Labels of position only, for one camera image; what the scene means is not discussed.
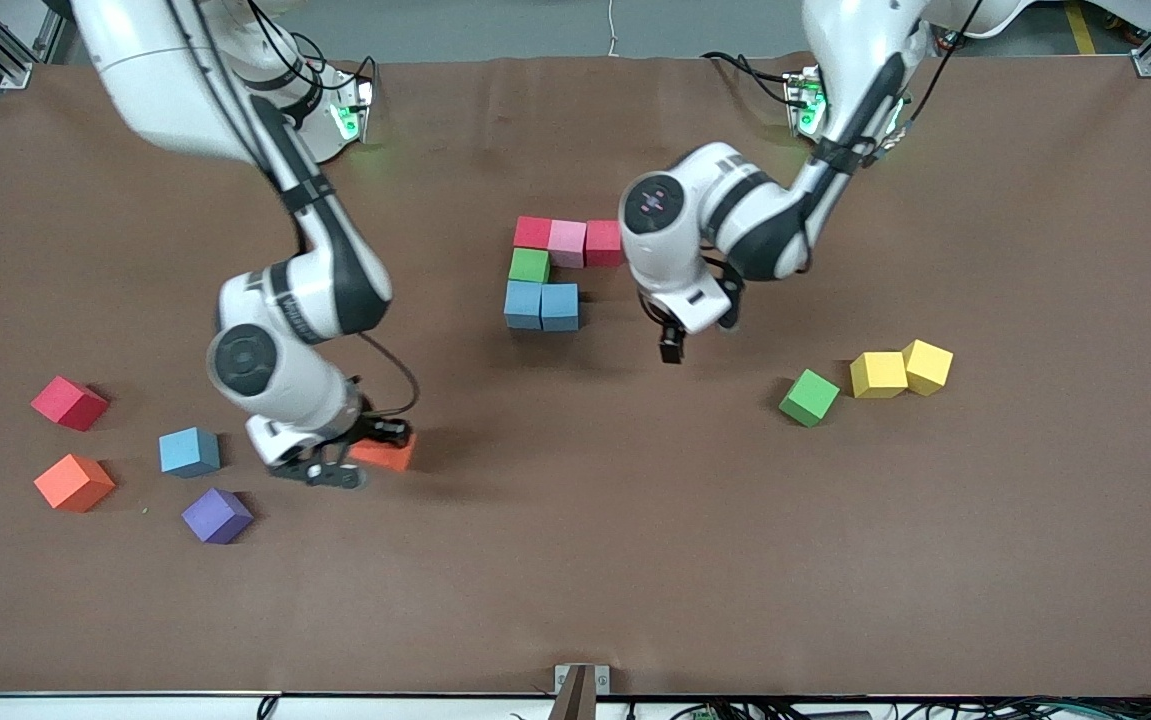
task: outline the green cube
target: green cube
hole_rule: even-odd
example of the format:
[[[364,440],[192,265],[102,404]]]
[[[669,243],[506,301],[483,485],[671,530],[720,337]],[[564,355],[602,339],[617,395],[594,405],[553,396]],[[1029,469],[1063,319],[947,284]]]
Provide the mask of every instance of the green cube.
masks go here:
[[[516,247],[512,251],[512,265],[508,268],[508,278],[531,283],[548,282],[548,251]]]
[[[784,396],[780,409],[805,427],[814,428],[823,420],[823,414],[828,413],[828,407],[832,406],[839,392],[839,388],[820,375],[803,370],[802,377]]]

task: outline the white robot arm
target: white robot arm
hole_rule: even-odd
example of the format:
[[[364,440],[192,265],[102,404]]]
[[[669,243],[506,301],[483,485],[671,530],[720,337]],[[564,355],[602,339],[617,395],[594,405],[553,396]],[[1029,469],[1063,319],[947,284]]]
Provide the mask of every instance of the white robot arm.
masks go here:
[[[782,187],[726,143],[709,143],[620,200],[624,252],[647,314],[663,327],[662,359],[679,363],[685,334],[734,328],[744,282],[811,268],[828,214],[849,177],[891,131],[913,70],[927,54],[930,0],[805,0],[818,60],[811,159]],[[725,255],[702,255],[703,242]],[[708,265],[721,267],[715,278]]]
[[[294,118],[251,95],[220,60],[222,44],[195,0],[76,0],[73,13],[128,127],[165,150],[254,164],[279,192],[300,252],[223,284],[211,382],[251,414],[247,432],[273,474],[359,487],[361,470],[343,461],[348,443],[405,445],[410,428],[379,418],[311,346],[379,323],[392,299],[383,266]]]

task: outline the cube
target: cube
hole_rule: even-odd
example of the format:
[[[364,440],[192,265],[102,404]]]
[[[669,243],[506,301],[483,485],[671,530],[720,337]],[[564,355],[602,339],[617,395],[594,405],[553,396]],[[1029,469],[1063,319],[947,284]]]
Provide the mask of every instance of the cube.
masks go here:
[[[531,250],[548,250],[548,233],[552,227],[549,219],[528,219],[526,215],[517,219],[517,228],[512,231],[512,246]]]
[[[855,397],[895,397],[908,388],[904,355],[899,352],[864,352],[849,365]]]
[[[539,322],[544,332],[574,332],[579,329],[579,286],[557,283],[540,286]]]
[[[183,511],[183,521],[200,542],[228,544],[256,520],[237,496],[211,488]]]
[[[45,415],[51,423],[75,430],[89,430],[108,409],[108,401],[90,388],[55,375],[31,404],[32,409]]]
[[[584,235],[584,265],[588,268],[615,268],[624,263],[619,220],[589,220]]]
[[[503,294],[503,322],[517,331],[538,331],[539,323],[539,283],[509,281]]]
[[[548,282],[548,251],[514,247],[512,265],[508,267],[510,281]]]
[[[548,255],[558,268],[584,268],[584,223],[554,220],[548,232]]]
[[[69,512],[91,510],[115,488],[99,462],[77,455],[64,455],[32,484],[51,507]]]
[[[927,396],[940,391],[950,382],[950,366],[953,354],[931,343],[914,340],[904,348],[904,373],[908,375],[908,388]]]
[[[416,453],[416,434],[412,432],[405,447],[394,447],[386,442],[363,439],[352,443],[348,457],[367,465],[378,465],[397,473],[405,473],[411,466],[411,455]]]
[[[219,438],[201,428],[158,438],[158,451],[162,455],[162,472],[178,478],[196,478],[219,469]]]
[[[823,420],[828,407],[832,406],[839,392],[840,388],[811,370],[805,370],[802,377],[798,378],[784,396],[780,409],[805,427],[814,428],[820,420]]]

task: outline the purple cube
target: purple cube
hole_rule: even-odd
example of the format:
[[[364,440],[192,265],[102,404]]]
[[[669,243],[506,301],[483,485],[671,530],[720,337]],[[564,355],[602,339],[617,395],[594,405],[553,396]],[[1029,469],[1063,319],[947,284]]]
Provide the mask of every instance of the purple cube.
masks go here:
[[[197,501],[183,511],[183,521],[200,542],[226,544],[251,524],[251,511],[237,500],[237,496],[222,489],[211,488]]]

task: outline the red cube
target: red cube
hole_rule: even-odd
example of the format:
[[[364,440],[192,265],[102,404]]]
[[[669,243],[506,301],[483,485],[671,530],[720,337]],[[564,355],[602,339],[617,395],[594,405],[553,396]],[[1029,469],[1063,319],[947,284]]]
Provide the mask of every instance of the red cube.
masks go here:
[[[552,221],[549,219],[528,219],[521,215],[512,232],[512,246],[548,250],[548,233],[551,229]]]
[[[619,220],[589,220],[584,237],[584,265],[588,268],[615,268],[624,261]]]
[[[51,423],[75,430],[89,430],[108,409],[108,401],[91,392],[90,388],[59,375],[40,395],[32,398],[31,405],[32,409],[45,415]]]

